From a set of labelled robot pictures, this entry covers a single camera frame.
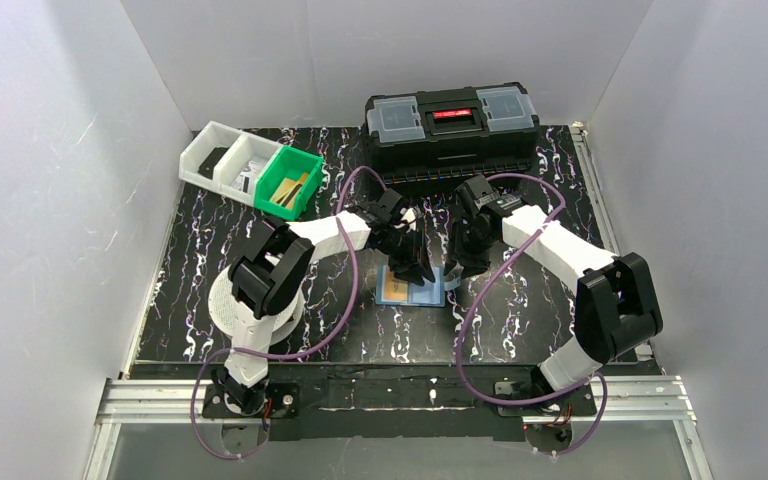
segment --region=black toolbox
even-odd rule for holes
[[[527,171],[539,134],[518,82],[374,96],[362,128],[367,163],[406,195],[450,192],[479,173]]]

